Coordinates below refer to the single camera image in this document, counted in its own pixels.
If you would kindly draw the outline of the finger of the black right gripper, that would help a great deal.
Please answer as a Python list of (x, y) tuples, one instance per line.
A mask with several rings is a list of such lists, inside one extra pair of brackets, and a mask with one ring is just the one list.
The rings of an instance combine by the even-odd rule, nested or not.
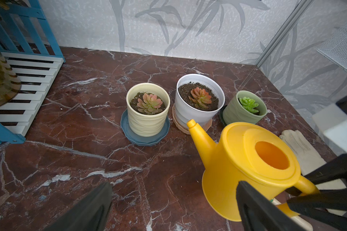
[(332, 161), (317, 168), (305, 176), (313, 184), (332, 182), (333, 180), (345, 180), (347, 183), (347, 154), (342, 154)]
[(298, 214), (330, 225), (340, 231), (347, 231), (347, 218), (327, 211), (332, 209), (347, 212), (347, 188), (293, 197), (287, 201), (287, 205)]

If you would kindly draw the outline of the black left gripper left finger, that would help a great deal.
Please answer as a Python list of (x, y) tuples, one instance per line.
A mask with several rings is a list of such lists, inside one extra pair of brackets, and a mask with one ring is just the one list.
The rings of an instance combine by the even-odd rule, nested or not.
[(112, 185), (104, 182), (93, 189), (46, 231), (103, 231), (112, 204)]

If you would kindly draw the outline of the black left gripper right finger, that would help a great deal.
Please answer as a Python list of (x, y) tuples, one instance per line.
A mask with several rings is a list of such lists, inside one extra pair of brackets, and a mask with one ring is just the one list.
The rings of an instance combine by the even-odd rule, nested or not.
[(239, 182), (236, 199), (246, 231), (303, 230), (246, 181)]

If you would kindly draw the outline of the yellow watering can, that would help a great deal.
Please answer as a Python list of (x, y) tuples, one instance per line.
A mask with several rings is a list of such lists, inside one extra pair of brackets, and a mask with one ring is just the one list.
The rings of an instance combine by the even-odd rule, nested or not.
[(236, 190), (246, 181), (271, 200), (284, 190), (296, 187), (303, 194), (319, 189), (302, 176), (291, 148), (272, 132), (246, 122), (227, 125), (215, 142), (194, 120), (187, 122), (190, 135), (205, 171), (203, 193), (210, 206), (223, 218), (241, 221)]

